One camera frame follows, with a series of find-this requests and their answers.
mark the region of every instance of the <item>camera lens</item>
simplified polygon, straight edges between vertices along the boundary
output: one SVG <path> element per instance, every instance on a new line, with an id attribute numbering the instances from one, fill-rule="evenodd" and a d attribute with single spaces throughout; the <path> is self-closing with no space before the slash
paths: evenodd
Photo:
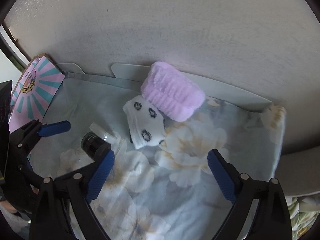
<path id="1" fill-rule="evenodd" d="M 93 160 L 95 160 L 95 154 L 101 146 L 105 146 L 104 149 L 111 150 L 111 145 L 102 140 L 94 132 L 87 133 L 81 141 L 81 148 Z"/>

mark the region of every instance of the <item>pink and teal sunburst pattern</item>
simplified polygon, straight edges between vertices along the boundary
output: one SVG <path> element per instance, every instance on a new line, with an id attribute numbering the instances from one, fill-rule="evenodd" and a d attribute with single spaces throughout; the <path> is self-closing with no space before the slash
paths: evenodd
<path id="1" fill-rule="evenodd" d="M 30 64 L 12 95 L 10 132 L 31 120 L 42 121 L 64 77 L 46 56 Z"/>

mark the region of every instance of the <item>black spotted sock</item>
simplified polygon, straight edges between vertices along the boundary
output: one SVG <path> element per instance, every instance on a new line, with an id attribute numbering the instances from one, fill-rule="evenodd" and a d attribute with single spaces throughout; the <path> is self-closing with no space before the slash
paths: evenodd
<path id="1" fill-rule="evenodd" d="M 141 95 L 128 101 L 123 111 L 127 114 L 131 140 L 136 149 L 156 146 L 164 140 L 164 119 L 158 109 Z"/>

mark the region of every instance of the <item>light blue fabric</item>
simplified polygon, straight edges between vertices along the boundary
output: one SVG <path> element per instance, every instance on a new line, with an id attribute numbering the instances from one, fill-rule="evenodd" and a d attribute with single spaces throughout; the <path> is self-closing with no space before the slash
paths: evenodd
<path id="1" fill-rule="evenodd" d="M 135 151 L 122 107 L 140 94 L 141 83 L 71 73 L 67 77 L 43 121 L 68 120 L 72 128 L 42 138 L 30 162 L 36 173 L 54 178 L 88 161 L 79 147 L 92 122 L 120 135 L 122 140 L 113 145 L 115 168 L 92 202 L 112 239 L 212 239 L 231 208 L 204 161 L 214 147 L 240 173 L 266 181 L 274 175 L 284 132 L 282 108 L 250 113 L 208 98 L 187 122 L 166 118 L 166 140 L 159 147 Z M 242 236 L 250 228 L 255 207 Z M 72 226 L 82 238 L 74 220 Z"/>

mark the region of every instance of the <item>white plastic board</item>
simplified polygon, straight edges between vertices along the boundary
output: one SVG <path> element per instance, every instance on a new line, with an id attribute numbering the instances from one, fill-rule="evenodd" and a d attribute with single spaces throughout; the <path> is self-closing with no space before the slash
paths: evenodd
<path id="1" fill-rule="evenodd" d="M 143 82 L 148 76 L 150 67 L 130 64 L 113 64 L 111 70 L 116 78 Z M 207 96 L 227 101 L 248 111 L 260 112 L 272 103 L 270 100 L 254 93 L 214 79 L 184 72 L 183 74 L 195 82 Z"/>
<path id="2" fill-rule="evenodd" d="M 57 63 L 55 64 L 60 71 L 66 71 L 66 72 L 72 72 L 72 73 L 78 73 L 78 74 L 85 74 L 83 70 L 73 62 L 70 63 Z"/>

